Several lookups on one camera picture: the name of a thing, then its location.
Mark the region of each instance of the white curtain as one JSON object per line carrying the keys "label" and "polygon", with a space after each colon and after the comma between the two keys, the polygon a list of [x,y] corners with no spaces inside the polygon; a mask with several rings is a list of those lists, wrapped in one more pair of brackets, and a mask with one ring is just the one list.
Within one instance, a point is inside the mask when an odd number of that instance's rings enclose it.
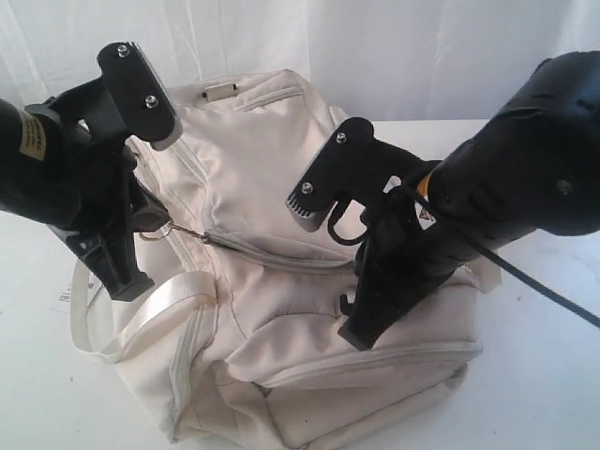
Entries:
{"label": "white curtain", "polygon": [[372,120],[486,118],[549,56],[600,50],[598,0],[0,0],[0,98],[39,102],[134,40],[164,83],[292,68]]}

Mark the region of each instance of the white bag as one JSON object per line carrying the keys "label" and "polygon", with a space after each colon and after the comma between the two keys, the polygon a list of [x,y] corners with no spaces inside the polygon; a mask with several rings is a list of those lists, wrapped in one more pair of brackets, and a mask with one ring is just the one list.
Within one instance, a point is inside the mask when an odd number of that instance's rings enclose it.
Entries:
{"label": "white bag", "polygon": [[[100,352],[87,328],[88,271],[78,264],[75,344],[118,363],[172,442],[217,434],[248,449],[338,448],[454,391],[480,353],[474,274],[459,270],[359,352],[338,336],[356,248],[325,230],[304,232],[286,209],[345,114],[289,70],[171,95],[183,137],[163,152],[130,145],[173,222],[203,240],[166,227],[166,239],[137,243],[141,269],[163,284],[132,304],[112,303],[118,333]],[[352,237],[359,227],[350,215],[339,232]]]}

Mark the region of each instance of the bag handle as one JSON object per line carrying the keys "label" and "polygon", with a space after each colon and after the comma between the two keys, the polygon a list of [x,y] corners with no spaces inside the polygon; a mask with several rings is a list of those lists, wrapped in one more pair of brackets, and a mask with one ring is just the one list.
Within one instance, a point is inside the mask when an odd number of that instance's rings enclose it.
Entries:
{"label": "bag handle", "polygon": [[118,363],[128,344],[165,311],[182,305],[180,313],[189,314],[204,304],[215,305],[217,293],[214,277],[203,271],[184,272],[161,284],[146,300],[125,327],[102,350],[95,351],[90,342],[87,321],[87,294],[90,270],[77,261],[73,270],[70,301],[71,339],[81,352],[98,355],[109,363]]}

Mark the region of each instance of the bolt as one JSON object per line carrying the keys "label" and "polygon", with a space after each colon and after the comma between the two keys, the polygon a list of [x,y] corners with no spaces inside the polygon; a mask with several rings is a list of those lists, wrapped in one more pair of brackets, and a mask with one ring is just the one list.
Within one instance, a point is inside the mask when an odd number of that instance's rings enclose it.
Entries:
{"label": "bolt", "polygon": [[129,55],[129,47],[125,44],[121,44],[116,48],[116,52],[119,53],[120,58],[125,58]]}
{"label": "bolt", "polygon": [[312,193],[313,187],[310,183],[303,183],[302,184],[302,193],[305,195],[308,195],[310,193]]}
{"label": "bolt", "polygon": [[148,96],[146,97],[146,108],[148,108],[149,110],[152,110],[153,108],[156,108],[156,106],[158,106],[158,98],[154,97],[154,96]]}
{"label": "bolt", "polygon": [[573,191],[573,185],[566,180],[557,181],[556,187],[562,195],[569,195]]}

